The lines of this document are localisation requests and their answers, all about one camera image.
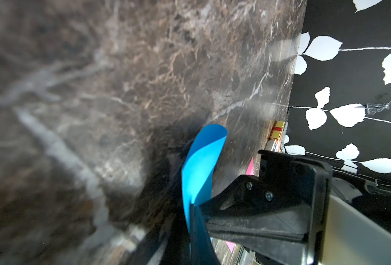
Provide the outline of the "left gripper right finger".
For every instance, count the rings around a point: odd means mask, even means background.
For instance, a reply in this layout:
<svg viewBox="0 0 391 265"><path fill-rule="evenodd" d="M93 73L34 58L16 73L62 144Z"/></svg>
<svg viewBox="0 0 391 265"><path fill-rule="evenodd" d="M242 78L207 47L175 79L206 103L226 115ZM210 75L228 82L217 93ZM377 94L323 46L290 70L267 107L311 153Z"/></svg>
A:
<svg viewBox="0 0 391 265"><path fill-rule="evenodd" d="M332 168L261 150L258 176L238 176L190 207L192 265L217 265L211 238L235 242L281 265L317 265L322 256Z"/></svg>

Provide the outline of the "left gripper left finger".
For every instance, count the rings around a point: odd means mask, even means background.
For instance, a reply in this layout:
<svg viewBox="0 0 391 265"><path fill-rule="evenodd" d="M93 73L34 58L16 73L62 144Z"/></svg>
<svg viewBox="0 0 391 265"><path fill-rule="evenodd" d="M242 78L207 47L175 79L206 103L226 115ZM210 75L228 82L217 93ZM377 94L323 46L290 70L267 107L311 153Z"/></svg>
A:
<svg viewBox="0 0 391 265"><path fill-rule="evenodd" d="M189 233L182 200L160 207L154 226L137 243L126 259L127 265L188 265Z"/></svg>

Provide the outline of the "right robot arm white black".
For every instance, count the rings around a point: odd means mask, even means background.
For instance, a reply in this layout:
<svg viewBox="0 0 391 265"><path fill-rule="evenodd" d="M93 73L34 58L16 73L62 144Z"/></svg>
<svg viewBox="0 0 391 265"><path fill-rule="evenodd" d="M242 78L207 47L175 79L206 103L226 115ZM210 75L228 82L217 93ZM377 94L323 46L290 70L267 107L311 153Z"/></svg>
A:
<svg viewBox="0 0 391 265"><path fill-rule="evenodd" d="M365 170L344 170L337 160L327 159L327 163L334 170L331 194L391 233L391 181Z"/></svg>

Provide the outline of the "blue square paper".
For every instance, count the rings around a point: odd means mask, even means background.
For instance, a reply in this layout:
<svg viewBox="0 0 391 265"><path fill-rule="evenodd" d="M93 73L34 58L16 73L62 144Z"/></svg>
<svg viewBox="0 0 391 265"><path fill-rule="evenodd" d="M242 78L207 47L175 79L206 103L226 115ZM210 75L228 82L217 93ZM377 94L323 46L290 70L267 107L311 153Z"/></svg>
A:
<svg viewBox="0 0 391 265"><path fill-rule="evenodd" d="M190 230L190 206L201 205L212 197L212 176L225 145L227 130L212 124L194 139L182 168L182 199L187 229Z"/></svg>

